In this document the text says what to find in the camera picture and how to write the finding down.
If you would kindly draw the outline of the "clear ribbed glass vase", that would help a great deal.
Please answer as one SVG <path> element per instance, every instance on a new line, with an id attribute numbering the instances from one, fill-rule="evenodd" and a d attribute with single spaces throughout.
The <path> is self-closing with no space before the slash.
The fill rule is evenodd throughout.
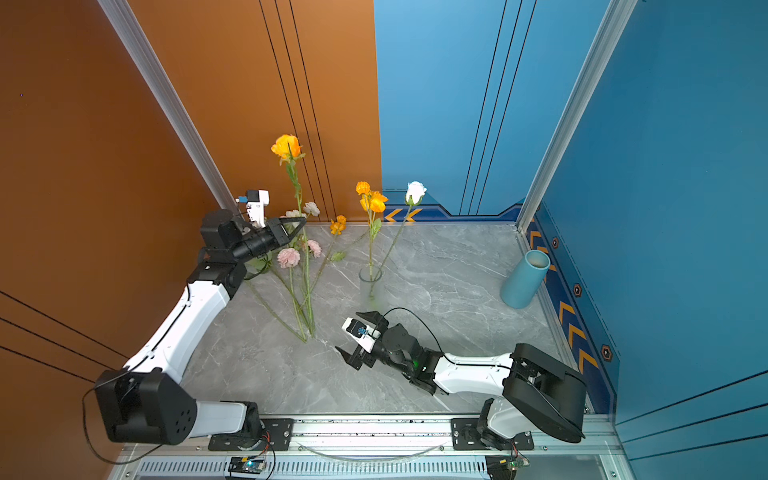
<path id="1" fill-rule="evenodd" d="M 363 267 L 358 273 L 360 306 L 363 311 L 380 311 L 384 306 L 383 272 L 379 267 Z"/>

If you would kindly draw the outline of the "large orange rose stem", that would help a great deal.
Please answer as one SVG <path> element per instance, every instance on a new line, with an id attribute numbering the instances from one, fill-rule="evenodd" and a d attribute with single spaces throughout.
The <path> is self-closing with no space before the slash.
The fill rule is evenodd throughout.
<path id="1" fill-rule="evenodd" d="M 295 209 L 301 210 L 304 206 L 304 198 L 302 185 L 299 179 L 298 164 L 304 158 L 305 154 L 302 152 L 299 139 L 294 135 L 282 135 L 274 142 L 271 151 L 279 158 L 279 164 L 285 168 L 291 182 L 296 200 Z M 305 306 L 304 303 L 305 281 L 309 279 L 310 261 L 306 260 L 306 254 L 308 253 L 307 248 L 298 251 L 301 255 L 301 261 L 298 267 L 298 289 L 300 291 L 300 298 L 302 299 L 305 314 L 310 324 L 310 338 L 314 336 L 315 327 L 313 320 L 311 319 L 311 306 Z"/>

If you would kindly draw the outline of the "small orange flower sprig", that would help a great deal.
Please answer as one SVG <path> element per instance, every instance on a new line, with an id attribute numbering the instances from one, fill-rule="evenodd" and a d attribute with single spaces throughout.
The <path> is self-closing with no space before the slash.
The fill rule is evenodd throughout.
<path id="1" fill-rule="evenodd" d="M 388 198 L 380 191 L 375 191 L 366 181 L 359 181 L 355 191 L 360 197 L 360 205 L 367 215 L 368 224 L 368 279 L 374 280 L 374 256 L 373 248 L 375 239 L 382 226 L 383 213 L 386 209 Z"/>

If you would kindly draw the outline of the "white rose stem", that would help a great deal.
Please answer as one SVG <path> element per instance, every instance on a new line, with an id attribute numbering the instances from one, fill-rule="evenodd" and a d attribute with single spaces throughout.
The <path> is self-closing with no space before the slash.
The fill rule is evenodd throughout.
<path id="1" fill-rule="evenodd" d="M 405 225 L 409 223 L 412 220 L 412 215 L 414 214 L 415 210 L 418 210 L 421 203 L 424 200 L 424 197 L 426 196 L 428 189 L 424 186 L 423 183 L 419 181 L 412 181 L 407 185 L 404 201 L 407 206 L 406 214 L 404 219 L 401 221 L 400 226 L 398 227 L 395 236 L 392 239 L 392 242 L 384 256 L 384 258 L 381 260 L 381 262 L 376 266 L 379 267 L 380 270 L 383 272 L 384 267 L 388 263 L 389 258 L 391 257 L 395 246 L 397 245 L 403 230 L 405 228 Z"/>

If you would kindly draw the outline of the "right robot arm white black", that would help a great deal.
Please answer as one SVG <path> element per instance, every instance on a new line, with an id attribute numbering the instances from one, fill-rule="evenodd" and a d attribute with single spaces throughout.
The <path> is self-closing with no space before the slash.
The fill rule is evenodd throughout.
<path id="1" fill-rule="evenodd" d="M 356 343 L 342 351 L 354 369 L 382 363 L 431 394 L 486 395 L 475 427 L 460 427 L 470 443 L 496 450 L 530 450 L 528 434 L 539 430 L 566 443 L 584 439 L 587 387 L 581 373 L 531 344 L 511 353 L 466 357 L 421 345 L 400 324 L 378 311 L 360 312 L 342 324 Z"/>

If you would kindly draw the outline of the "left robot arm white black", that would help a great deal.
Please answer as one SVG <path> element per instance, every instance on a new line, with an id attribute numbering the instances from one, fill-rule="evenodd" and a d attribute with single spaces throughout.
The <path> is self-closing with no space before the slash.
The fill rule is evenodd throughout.
<path id="1" fill-rule="evenodd" d="M 225 209 L 204 217 L 205 245 L 177 304 L 123 368 L 104 371 L 92 389 L 111 441 L 178 445 L 209 437 L 245 450 L 264 440 L 256 403 L 197 400 L 181 381 L 208 327 L 243 283 L 247 262 L 287 246 L 305 223 L 278 217 L 255 226 Z"/>

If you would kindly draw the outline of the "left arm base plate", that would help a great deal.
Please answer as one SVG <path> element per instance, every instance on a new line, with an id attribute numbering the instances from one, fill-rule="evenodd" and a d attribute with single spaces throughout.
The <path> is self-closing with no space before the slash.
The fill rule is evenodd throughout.
<path id="1" fill-rule="evenodd" d="M 244 427 L 232 434 L 213 435 L 208 443 L 209 451 L 232 451 L 259 453 L 264 450 L 287 451 L 293 435 L 292 418 L 260 419 L 256 429 Z"/>

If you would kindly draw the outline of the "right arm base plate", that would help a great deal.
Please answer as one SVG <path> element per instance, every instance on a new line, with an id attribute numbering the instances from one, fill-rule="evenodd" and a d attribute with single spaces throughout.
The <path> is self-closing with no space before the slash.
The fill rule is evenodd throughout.
<path id="1" fill-rule="evenodd" d="M 478 418 L 458 417 L 450 420 L 453 448 L 457 451 L 498 450 L 532 451 L 535 449 L 532 434 L 520 433 L 513 438 L 505 438 L 487 427 L 479 426 Z"/>

